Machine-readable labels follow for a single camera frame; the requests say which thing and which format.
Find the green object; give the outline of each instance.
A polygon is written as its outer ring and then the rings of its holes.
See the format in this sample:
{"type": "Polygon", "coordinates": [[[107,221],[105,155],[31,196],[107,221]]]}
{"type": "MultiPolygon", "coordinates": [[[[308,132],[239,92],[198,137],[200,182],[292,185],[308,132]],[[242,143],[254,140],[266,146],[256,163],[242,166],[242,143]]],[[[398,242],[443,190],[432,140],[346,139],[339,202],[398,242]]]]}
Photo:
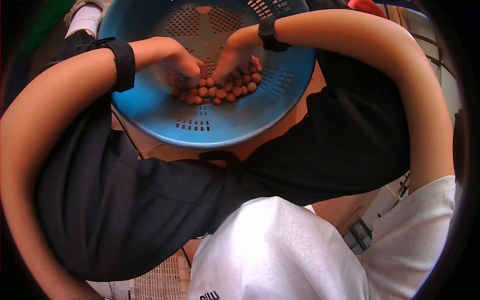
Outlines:
{"type": "Polygon", "coordinates": [[[72,3],[72,0],[49,0],[28,30],[20,52],[29,54],[35,51],[50,34],[55,24],[68,13],[72,3]]]}

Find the black cable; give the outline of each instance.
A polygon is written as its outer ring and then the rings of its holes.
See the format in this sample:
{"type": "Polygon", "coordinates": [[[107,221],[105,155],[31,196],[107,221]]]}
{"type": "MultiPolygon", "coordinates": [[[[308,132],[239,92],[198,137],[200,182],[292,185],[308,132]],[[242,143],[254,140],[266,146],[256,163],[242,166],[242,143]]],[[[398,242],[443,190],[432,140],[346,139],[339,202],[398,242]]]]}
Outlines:
{"type": "Polygon", "coordinates": [[[123,123],[120,121],[120,118],[118,117],[117,113],[116,113],[115,111],[113,111],[113,109],[112,109],[111,111],[112,111],[112,114],[117,118],[117,121],[119,122],[120,126],[121,126],[122,129],[123,129],[123,132],[124,132],[125,135],[127,136],[128,141],[132,144],[132,146],[135,148],[135,150],[137,150],[138,156],[140,157],[140,159],[144,159],[142,153],[140,153],[140,151],[138,150],[137,146],[135,146],[135,144],[133,143],[133,140],[132,140],[132,138],[130,137],[130,135],[128,134],[127,129],[125,128],[125,126],[123,125],[123,123]]]}
{"type": "Polygon", "coordinates": [[[188,255],[187,253],[185,252],[185,249],[182,247],[181,248],[181,251],[183,252],[183,255],[185,256],[185,259],[187,260],[187,264],[188,264],[188,267],[190,268],[190,270],[192,269],[192,263],[190,262],[190,259],[188,259],[188,255]]]}

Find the white sock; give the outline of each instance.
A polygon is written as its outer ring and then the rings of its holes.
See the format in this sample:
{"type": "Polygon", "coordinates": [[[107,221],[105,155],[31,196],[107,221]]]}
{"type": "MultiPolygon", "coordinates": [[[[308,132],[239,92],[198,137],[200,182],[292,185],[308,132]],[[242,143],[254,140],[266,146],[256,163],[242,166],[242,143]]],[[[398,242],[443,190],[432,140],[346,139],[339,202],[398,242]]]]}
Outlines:
{"type": "Polygon", "coordinates": [[[96,38],[98,19],[100,19],[101,14],[102,9],[93,3],[89,3],[77,10],[77,13],[73,16],[72,23],[68,28],[65,38],[79,30],[88,30],[92,32],[96,38]]]}

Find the red object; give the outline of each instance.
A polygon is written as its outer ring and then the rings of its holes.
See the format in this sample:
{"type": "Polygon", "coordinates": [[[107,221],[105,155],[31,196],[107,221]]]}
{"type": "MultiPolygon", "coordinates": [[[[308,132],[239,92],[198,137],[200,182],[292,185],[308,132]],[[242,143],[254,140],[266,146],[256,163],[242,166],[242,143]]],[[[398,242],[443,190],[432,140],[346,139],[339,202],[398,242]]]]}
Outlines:
{"type": "Polygon", "coordinates": [[[362,12],[374,14],[378,17],[387,19],[387,16],[384,14],[384,12],[372,0],[350,0],[348,7],[351,9],[357,7],[362,12]]]}

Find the shoe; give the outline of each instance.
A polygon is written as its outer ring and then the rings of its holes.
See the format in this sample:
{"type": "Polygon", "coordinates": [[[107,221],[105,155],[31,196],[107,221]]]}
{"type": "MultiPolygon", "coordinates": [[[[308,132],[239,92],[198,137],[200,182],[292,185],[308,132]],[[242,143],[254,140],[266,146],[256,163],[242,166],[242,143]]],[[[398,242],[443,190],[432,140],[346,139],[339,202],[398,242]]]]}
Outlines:
{"type": "Polygon", "coordinates": [[[77,11],[82,7],[84,7],[85,5],[87,5],[88,3],[93,3],[95,5],[98,5],[102,9],[102,14],[98,19],[98,25],[100,26],[100,23],[102,22],[103,17],[105,16],[105,13],[107,12],[107,9],[109,8],[110,4],[104,0],[77,0],[75,4],[72,6],[72,8],[70,9],[70,11],[65,15],[65,18],[63,18],[63,21],[67,25],[67,28],[70,27],[73,16],[75,16],[77,11]]]}

